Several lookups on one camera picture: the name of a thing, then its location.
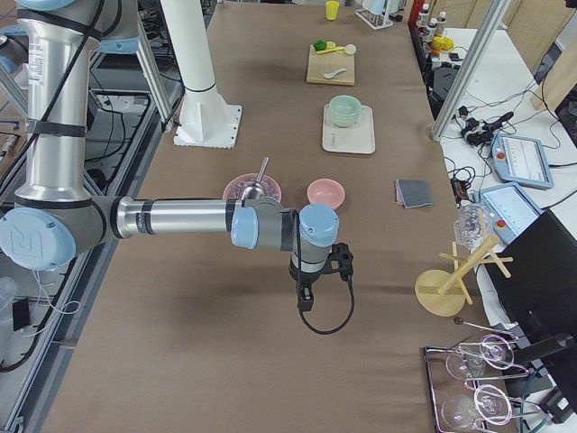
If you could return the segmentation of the green stacked bowls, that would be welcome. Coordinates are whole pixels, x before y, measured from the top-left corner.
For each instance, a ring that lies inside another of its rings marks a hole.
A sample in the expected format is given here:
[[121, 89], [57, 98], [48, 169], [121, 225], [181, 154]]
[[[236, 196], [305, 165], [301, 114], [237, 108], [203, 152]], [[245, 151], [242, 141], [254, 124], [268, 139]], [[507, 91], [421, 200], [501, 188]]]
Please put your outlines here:
[[353, 96], [339, 95], [330, 100], [329, 111], [334, 125], [339, 127], [350, 127], [357, 123], [362, 105]]

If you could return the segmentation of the wooden cup tree stand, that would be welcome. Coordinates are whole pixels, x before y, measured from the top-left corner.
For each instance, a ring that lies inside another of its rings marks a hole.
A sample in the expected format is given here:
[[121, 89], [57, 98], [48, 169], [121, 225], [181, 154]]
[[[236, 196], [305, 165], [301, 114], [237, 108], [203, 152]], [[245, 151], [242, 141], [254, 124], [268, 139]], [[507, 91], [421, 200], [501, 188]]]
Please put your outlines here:
[[483, 242], [474, 250], [452, 242], [450, 254], [439, 255], [453, 262], [453, 271], [428, 270], [421, 273], [415, 283], [415, 293], [419, 303], [430, 313], [440, 317], [451, 317], [459, 313], [465, 304], [472, 304], [472, 297], [467, 290], [463, 278], [479, 264], [495, 264], [502, 274], [509, 278], [510, 271], [506, 264], [511, 263], [511, 257], [499, 257], [494, 247], [499, 243], [499, 237], [489, 229], [480, 215], [481, 230], [485, 235]]

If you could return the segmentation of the white pedestal column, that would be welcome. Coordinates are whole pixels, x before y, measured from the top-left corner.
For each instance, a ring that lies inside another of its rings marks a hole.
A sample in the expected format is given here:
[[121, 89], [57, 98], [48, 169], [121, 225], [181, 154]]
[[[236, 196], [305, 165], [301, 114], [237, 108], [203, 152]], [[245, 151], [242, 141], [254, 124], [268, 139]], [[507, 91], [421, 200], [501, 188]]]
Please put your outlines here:
[[161, 7], [185, 89], [174, 143], [233, 148], [242, 108], [227, 104], [217, 89], [200, 3], [166, 0]]

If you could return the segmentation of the wine glass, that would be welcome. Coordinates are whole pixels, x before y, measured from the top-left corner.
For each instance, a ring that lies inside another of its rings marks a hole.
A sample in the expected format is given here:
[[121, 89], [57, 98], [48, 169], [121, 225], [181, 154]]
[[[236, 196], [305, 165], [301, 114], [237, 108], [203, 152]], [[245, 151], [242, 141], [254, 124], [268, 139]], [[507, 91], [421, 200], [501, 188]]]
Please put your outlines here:
[[511, 344], [495, 334], [484, 336], [478, 343], [456, 345], [445, 360], [447, 372], [455, 379], [481, 378], [488, 367], [504, 371], [514, 363]]
[[512, 414], [506, 394], [490, 384], [479, 386], [472, 395], [449, 398], [441, 408], [443, 421], [456, 432], [491, 432], [508, 424]]

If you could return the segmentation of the teach pendant tablet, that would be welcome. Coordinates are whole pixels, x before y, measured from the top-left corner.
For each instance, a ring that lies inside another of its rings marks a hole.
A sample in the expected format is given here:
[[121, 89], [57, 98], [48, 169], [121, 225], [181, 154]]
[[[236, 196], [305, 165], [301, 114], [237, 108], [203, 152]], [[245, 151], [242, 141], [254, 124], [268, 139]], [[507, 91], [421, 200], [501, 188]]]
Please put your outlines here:
[[504, 182], [534, 189], [551, 189], [554, 179], [540, 140], [496, 134], [491, 143], [494, 170]]
[[490, 226], [503, 244], [513, 242], [543, 213], [516, 182], [480, 189], [474, 198], [489, 209]]

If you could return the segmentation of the wooden cutting board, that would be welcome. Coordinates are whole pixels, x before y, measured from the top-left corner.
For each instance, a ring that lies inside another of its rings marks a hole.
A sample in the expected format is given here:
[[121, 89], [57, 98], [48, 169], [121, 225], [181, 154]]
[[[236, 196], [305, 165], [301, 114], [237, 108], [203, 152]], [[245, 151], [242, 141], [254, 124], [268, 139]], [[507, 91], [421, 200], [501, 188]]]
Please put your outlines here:
[[[345, 69], [345, 72], [341, 72], [331, 79], [324, 77], [324, 74], [332, 73], [338, 69]], [[306, 83], [352, 87], [355, 84], [355, 55], [348, 55], [343, 51], [317, 54], [314, 46], [310, 45]]]

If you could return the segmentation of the white ceramic spoon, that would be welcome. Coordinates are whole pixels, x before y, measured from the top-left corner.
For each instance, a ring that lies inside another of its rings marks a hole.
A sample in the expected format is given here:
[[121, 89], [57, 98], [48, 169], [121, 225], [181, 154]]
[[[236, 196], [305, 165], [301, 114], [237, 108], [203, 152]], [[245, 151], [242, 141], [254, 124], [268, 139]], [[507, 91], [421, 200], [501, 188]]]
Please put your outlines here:
[[325, 79], [334, 79], [336, 78], [339, 74], [342, 74], [346, 71], [346, 68], [341, 68], [341, 69], [337, 69], [334, 70], [332, 72], [328, 72], [328, 73], [324, 73], [323, 74], [323, 78]]

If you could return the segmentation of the clear glass cup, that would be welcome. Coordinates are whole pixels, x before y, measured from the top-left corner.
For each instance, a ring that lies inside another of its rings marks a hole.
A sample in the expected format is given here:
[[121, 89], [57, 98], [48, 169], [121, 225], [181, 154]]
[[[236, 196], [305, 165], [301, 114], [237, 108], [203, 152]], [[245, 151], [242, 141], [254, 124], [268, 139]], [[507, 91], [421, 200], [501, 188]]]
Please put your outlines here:
[[483, 204], [469, 204], [458, 209], [458, 218], [454, 222], [453, 230], [456, 243], [468, 248], [470, 251], [476, 249], [484, 240], [485, 235], [481, 230], [481, 219], [488, 223], [490, 214], [488, 208]]

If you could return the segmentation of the upper wine glass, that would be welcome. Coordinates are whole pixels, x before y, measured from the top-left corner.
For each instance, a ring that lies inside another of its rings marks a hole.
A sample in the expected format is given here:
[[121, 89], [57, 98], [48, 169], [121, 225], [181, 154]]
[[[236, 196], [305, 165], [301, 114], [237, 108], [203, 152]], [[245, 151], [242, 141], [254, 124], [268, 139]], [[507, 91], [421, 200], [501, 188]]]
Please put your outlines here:
[[456, 345], [445, 360], [447, 372], [455, 379], [481, 378], [488, 367], [504, 371], [514, 363], [511, 344], [495, 334], [484, 336], [478, 343]]

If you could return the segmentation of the aluminium frame post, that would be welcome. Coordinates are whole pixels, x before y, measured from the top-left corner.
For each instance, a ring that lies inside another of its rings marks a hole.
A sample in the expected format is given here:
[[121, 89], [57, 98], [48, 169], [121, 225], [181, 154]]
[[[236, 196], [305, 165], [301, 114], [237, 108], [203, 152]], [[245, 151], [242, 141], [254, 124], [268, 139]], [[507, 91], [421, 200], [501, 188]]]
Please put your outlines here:
[[470, 81], [479, 66], [485, 51], [495, 31], [499, 27], [505, 12], [510, 5], [510, 0], [492, 0], [489, 9], [483, 17], [480, 28], [475, 33], [472, 43], [467, 51], [463, 65], [460, 67], [444, 104], [435, 120], [431, 130], [431, 138], [440, 142], [445, 130], [451, 122], [459, 103], [461, 102]]

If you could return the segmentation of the upper teach pendant tablet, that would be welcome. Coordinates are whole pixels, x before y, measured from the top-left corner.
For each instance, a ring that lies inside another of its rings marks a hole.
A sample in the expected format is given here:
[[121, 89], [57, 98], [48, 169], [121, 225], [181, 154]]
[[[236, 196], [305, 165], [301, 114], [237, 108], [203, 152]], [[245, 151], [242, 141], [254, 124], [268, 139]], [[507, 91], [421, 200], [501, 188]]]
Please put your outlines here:
[[551, 189], [554, 179], [540, 140], [496, 134], [491, 143], [494, 170], [504, 182], [534, 189]]

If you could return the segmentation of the yellow object on side table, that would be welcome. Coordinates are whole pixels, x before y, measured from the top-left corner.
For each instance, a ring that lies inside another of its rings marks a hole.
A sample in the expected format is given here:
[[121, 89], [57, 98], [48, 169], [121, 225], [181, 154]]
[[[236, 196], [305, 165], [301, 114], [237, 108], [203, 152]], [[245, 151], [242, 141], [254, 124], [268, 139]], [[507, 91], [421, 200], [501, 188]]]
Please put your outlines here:
[[433, 51], [450, 51], [454, 46], [454, 41], [450, 37], [436, 35], [430, 42]]

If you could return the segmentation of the yellow plastic knife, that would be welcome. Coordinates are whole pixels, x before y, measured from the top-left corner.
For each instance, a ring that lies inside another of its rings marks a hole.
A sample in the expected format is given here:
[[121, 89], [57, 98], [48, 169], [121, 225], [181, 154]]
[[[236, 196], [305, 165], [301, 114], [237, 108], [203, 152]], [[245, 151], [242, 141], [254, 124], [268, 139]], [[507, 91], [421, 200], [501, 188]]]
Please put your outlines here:
[[325, 49], [325, 50], [321, 50], [321, 51], [316, 51], [316, 54], [322, 55], [322, 54], [327, 54], [327, 53], [331, 53], [331, 52], [338, 52], [338, 51], [345, 51], [345, 47], [344, 46], [335, 46], [333, 48], [329, 48], [329, 49]]

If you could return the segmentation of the pink bowl with ice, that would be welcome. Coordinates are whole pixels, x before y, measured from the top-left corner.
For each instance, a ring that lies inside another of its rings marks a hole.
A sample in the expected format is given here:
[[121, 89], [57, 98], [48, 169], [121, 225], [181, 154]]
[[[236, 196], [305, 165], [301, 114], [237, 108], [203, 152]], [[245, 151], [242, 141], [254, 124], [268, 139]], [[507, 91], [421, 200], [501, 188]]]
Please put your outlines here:
[[[238, 199], [242, 197], [245, 187], [257, 178], [256, 173], [246, 173], [231, 180], [223, 192], [223, 199]], [[264, 188], [264, 196], [274, 198], [278, 202], [281, 201], [281, 189], [275, 179], [268, 175], [264, 175], [261, 180], [261, 185]]]

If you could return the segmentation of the metal ice scoop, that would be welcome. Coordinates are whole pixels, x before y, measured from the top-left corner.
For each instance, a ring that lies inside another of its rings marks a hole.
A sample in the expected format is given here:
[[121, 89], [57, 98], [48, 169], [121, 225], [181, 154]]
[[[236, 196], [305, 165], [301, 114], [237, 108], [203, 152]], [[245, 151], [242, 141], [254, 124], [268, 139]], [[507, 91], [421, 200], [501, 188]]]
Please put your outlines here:
[[264, 196], [265, 194], [265, 189], [262, 186], [262, 178], [264, 177], [264, 173], [267, 169], [267, 166], [269, 164], [270, 158], [268, 156], [265, 156], [263, 158], [261, 167], [260, 167], [260, 171], [258, 172], [258, 175], [256, 177], [256, 180], [253, 180], [251, 182], [249, 182], [243, 189], [243, 193], [241, 195], [241, 199], [242, 200], [246, 200], [246, 199], [258, 199]]

